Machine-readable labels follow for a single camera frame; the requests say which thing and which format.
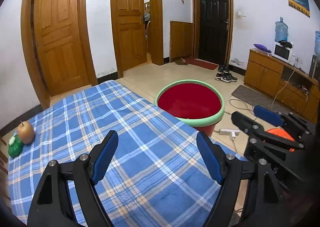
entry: purple pillow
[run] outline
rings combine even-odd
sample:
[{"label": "purple pillow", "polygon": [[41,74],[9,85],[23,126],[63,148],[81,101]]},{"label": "purple pillow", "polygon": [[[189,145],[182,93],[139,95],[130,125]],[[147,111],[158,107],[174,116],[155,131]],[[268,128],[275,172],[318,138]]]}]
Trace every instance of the purple pillow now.
[{"label": "purple pillow", "polygon": [[271,53],[271,51],[269,49],[267,49],[264,45],[261,45],[261,44],[253,44],[257,49],[260,49],[264,52],[267,52],[267,53]]}]

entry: green rim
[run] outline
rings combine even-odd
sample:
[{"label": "green rim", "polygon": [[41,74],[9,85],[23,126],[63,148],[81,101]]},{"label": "green rim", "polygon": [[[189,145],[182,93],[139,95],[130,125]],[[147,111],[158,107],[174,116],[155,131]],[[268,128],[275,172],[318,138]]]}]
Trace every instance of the green rim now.
[{"label": "green rim", "polygon": [[166,87],[162,88],[162,90],[157,94],[156,98],[154,99],[153,104],[158,106],[158,99],[163,94],[163,92],[165,90],[167,90],[168,88],[170,88],[174,85],[183,84],[183,83],[196,83],[196,84],[203,85],[203,86],[209,88],[210,90],[212,90],[213,92],[215,92],[218,95],[220,102],[221,102],[221,108],[216,114],[214,114],[210,117],[207,117],[207,118],[201,118],[201,119],[184,119],[184,118],[179,118],[179,117],[176,117],[176,118],[183,121],[184,123],[188,124],[191,127],[205,127],[205,126],[209,126],[209,125],[218,123],[222,119],[222,116],[224,113],[224,100],[223,100],[221,93],[219,93],[216,88],[214,88],[213,86],[211,86],[205,82],[201,82],[198,80],[191,80],[191,79],[179,80],[179,81],[173,82],[173,83],[167,85]]}]

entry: microwave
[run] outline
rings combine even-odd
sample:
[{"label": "microwave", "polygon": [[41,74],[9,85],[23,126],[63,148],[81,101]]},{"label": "microwave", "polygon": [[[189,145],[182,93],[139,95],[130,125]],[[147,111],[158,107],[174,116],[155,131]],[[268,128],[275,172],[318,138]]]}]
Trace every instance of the microwave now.
[{"label": "microwave", "polygon": [[275,42],[271,55],[290,65],[294,65],[295,54],[291,48],[284,48],[280,43]]}]

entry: door frame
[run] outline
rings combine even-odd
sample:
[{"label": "door frame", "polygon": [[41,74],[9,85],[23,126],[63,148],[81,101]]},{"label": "door frame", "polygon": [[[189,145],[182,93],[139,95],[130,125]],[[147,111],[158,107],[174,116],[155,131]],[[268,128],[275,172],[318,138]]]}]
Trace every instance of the door frame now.
[{"label": "door frame", "polygon": [[[199,58],[199,41],[200,41],[200,0],[192,0],[193,2],[193,58]],[[229,12],[229,30],[227,34],[227,45],[224,64],[228,65],[232,44],[232,32],[233,32],[233,0],[228,0]]]},{"label": "door frame", "polygon": [[[111,25],[113,45],[115,49],[116,65],[118,78],[123,77],[123,68],[120,53],[120,40],[118,28],[118,0],[110,0],[111,5]],[[149,52],[152,62],[156,65],[163,65],[163,17],[162,17],[162,0],[150,0],[150,37]]]},{"label": "door frame", "polygon": [[[32,37],[32,8],[33,0],[22,0],[20,19],[22,48],[33,88],[35,89],[42,108],[47,109],[50,106],[50,94],[41,79],[41,74],[37,66],[36,48],[34,47],[35,43],[33,42]],[[85,68],[89,82],[92,86],[94,86],[98,84],[98,81],[90,50],[85,0],[78,0],[78,24]]]}]

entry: black baseboard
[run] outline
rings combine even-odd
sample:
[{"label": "black baseboard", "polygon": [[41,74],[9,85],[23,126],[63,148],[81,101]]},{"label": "black baseboard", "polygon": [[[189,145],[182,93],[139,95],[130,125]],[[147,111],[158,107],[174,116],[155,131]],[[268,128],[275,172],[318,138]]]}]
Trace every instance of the black baseboard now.
[{"label": "black baseboard", "polygon": [[167,63],[170,63],[170,57],[165,57],[163,59],[163,64],[167,64]]},{"label": "black baseboard", "polygon": [[20,115],[19,117],[15,118],[12,122],[4,126],[0,130],[0,136],[6,135],[8,132],[12,131],[14,128],[16,128],[20,121],[26,121],[31,119],[32,117],[36,116],[38,113],[43,112],[43,109],[41,105],[37,105],[36,107],[33,107],[29,111],[25,112],[24,114]]},{"label": "black baseboard", "polygon": [[97,80],[98,80],[98,84],[101,84],[101,83],[108,81],[108,80],[117,80],[118,78],[119,78],[118,72],[114,72],[112,74],[108,74],[103,77],[97,78]]},{"label": "black baseboard", "polygon": [[233,65],[229,65],[229,69],[237,74],[245,75],[245,70]]}]

